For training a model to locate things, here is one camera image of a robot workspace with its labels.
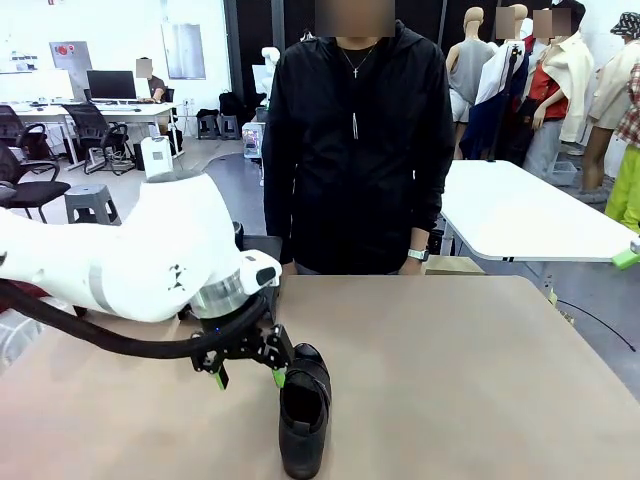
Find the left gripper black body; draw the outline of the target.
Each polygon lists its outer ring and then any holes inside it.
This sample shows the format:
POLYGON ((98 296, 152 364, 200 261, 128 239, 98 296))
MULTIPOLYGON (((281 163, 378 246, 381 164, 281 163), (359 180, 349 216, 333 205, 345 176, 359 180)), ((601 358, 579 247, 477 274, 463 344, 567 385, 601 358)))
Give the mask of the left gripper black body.
POLYGON ((225 360, 253 360, 271 370, 287 368, 294 359, 294 347, 285 327, 275 324, 268 327, 254 325, 239 337, 226 340, 204 354, 191 357, 196 372, 217 373, 225 360))

